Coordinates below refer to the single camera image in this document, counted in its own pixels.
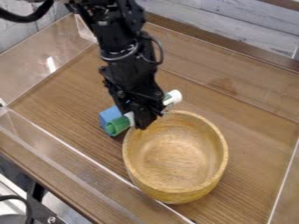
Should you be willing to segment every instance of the wooden table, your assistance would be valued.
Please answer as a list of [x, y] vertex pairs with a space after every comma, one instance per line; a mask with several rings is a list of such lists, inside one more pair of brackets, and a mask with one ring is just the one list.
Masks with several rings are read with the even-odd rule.
[[[12, 69], [9, 59], [14, 55], [22, 55], [14, 60], [25, 61], [25, 56], [30, 58], [24, 55], [26, 47], [32, 44], [36, 49], [45, 44], [48, 47], [50, 41], [45, 43], [45, 37], [61, 34], [65, 25], [74, 27], [72, 17], [1, 55], [0, 63], [5, 60], [5, 66]], [[162, 41], [165, 62], [156, 79], [164, 91], [181, 90], [184, 101], [176, 108], [206, 117], [228, 141], [228, 169], [217, 188], [202, 199], [170, 208], [194, 223], [266, 223], [299, 135], [299, 76], [160, 26], [148, 24], [145, 29]], [[69, 41], [68, 49], [88, 47], [85, 42], [80, 42], [78, 47], [77, 40], [72, 44]], [[21, 120], [13, 126], [25, 143], [13, 141], [7, 132], [0, 129], [0, 152], [94, 223], [137, 223], [126, 220], [122, 213], [112, 213], [94, 196], [94, 189], [101, 189], [94, 184], [101, 175], [94, 164], [104, 165], [128, 180], [121, 158], [124, 136], [112, 139], [98, 127], [98, 111], [113, 104], [97, 73], [101, 65], [98, 47], [92, 45], [9, 104], [10, 119], [17, 121], [20, 115], [34, 126], [25, 124], [28, 129], [24, 129]], [[2, 127], [7, 127], [3, 117], [0, 117], [0, 125], [2, 121]], [[48, 136], [38, 133], [36, 125], [48, 131]], [[168, 214], [161, 218], [149, 217], [154, 209], [146, 212], [150, 206], [141, 204], [138, 198], [142, 196], [133, 192], [133, 188], [126, 189], [121, 181], [113, 182], [108, 176], [101, 178], [97, 181], [106, 181], [114, 191], [102, 193], [110, 193], [122, 207], [141, 213], [138, 217], [146, 218], [144, 223], [166, 223]], [[129, 199], [120, 194], [125, 190]], [[297, 192], [293, 197], [297, 203]], [[134, 207], [134, 203], [142, 205], [145, 211], [140, 212], [142, 209]], [[168, 223], [180, 223], [176, 218]], [[294, 214], [288, 223], [297, 222], [297, 218]], [[281, 223], [278, 217], [273, 223]]]

